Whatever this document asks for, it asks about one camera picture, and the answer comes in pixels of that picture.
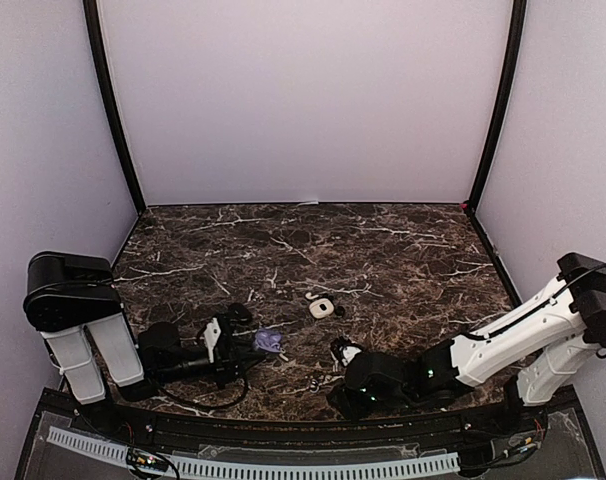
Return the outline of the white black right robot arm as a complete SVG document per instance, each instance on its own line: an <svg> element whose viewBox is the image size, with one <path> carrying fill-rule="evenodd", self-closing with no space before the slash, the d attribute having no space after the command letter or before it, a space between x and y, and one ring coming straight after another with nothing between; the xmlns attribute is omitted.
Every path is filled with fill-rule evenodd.
<svg viewBox="0 0 606 480"><path fill-rule="evenodd" d="M350 421L379 411L445 408L535 354L506 384L506 402L493 413L500 432L517 432L532 408L547 404L590 358L606 358L606 262L571 252L557 265L558 274L516 309L414 359L336 339L332 354L345 372L328 404Z"/></svg>

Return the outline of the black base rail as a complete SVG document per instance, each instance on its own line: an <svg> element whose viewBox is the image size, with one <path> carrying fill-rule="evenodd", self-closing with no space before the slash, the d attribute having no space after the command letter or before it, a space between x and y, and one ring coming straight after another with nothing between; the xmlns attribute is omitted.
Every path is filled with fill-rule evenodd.
<svg viewBox="0 0 606 480"><path fill-rule="evenodd" d="M504 405L369 419L359 422L267 422L197 417L114 406L134 438L149 446L191 449L200 444L257 448L374 447L417 443L422 447L457 447L504 439L521 432L540 433L547 409L525 409L518 417Z"/></svg>

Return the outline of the black frame post right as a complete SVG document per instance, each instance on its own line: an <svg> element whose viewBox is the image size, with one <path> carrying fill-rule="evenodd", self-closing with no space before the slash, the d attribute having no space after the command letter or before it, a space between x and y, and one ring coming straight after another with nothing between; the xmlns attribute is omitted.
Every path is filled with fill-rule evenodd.
<svg viewBox="0 0 606 480"><path fill-rule="evenodd" d="M469 217L476 214L489 178L494 156L498 147L502 127L508 109L512 85L523 36L527 11L526 0L512 2L511 17L505 54L499 78L494 107L490 117L488 131L479 160L477 172L472 184L469 198L466 201L466 212Z"/></svg>

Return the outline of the purple earbud charging case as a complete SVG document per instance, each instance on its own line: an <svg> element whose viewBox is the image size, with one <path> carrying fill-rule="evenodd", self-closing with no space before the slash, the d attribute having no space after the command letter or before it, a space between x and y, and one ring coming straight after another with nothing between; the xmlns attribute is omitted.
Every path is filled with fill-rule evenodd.
<svg viewBox="0 0 606 480"><path fill-rule="evenodd" d="M253 340L255 351L261 351L270 354L280 354L282 334L273 329L260 328L256 331Z"/></svg>

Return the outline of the black frame post left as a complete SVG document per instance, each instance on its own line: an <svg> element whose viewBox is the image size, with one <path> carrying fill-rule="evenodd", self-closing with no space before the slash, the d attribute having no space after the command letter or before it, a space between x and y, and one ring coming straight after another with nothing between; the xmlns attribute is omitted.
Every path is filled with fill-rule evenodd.
<svg viewBox="0 0 606 480"><path fill-rule="evenodd" d="M146 202L135 172L119 107L117 105L117 99L109 71L107 50L99 18L99 4L96 0L83 0L82 6L95 75L108 127L130 198L137 215L140 216L146 210Z"/></svg>

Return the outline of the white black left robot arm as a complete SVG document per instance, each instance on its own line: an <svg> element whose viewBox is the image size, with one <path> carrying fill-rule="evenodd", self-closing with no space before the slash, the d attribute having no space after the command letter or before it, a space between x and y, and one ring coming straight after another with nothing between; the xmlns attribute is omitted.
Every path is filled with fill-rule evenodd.
<svg viewBox="0 0 606 480"><path fill-rule="evenodd" d="M76 402L83 421L103 436L124 427L108 385L128 402L165 394L166 384L205 378L218 388L246 380L265 353L237 339L234 329L251 321L250 311L233 303L199 331L200 347L183 346L178 327L156 322L134 334L108 260L44 251L27 268L23 310Z"/></svg>

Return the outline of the white earbud charging case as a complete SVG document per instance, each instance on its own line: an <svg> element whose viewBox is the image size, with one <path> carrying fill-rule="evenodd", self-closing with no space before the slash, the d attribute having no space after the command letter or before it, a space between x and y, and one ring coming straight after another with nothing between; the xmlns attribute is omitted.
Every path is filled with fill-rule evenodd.
<svg viewBox="0 0 606 480"><path fill-rule="evenodd" d="M315 319L323 319L334 313L335 306L329 298L319 297L309 304L309 311Z"/></svg>

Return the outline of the black frame post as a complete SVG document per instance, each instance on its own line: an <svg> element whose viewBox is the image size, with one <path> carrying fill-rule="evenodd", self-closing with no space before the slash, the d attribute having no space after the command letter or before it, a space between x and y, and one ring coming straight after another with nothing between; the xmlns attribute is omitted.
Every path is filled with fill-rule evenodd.
<svg viewBox="0 0 606 480"><path fill-rule="evenodd" d="M146 210L146 202L135 172L119 107L117 105L117 99L109 71L107 50L99 18L99 4L96 0L83 0L82 6L95 75L108 127L130 198L137 215L140 216Z"/></svg>
<svg viewBox="0 0 606 480"><path fill-rule="evenodd" d="M488 131L479 160L477 172L472 184L469 198L466 201L466 212L469 217L476 214L489 178L494 156L498 147L502 127L508 109L512 85L523 36L527 11L526 0L512 2L511 17L505 54L499 78L494 107L490 117Z"/></svg>

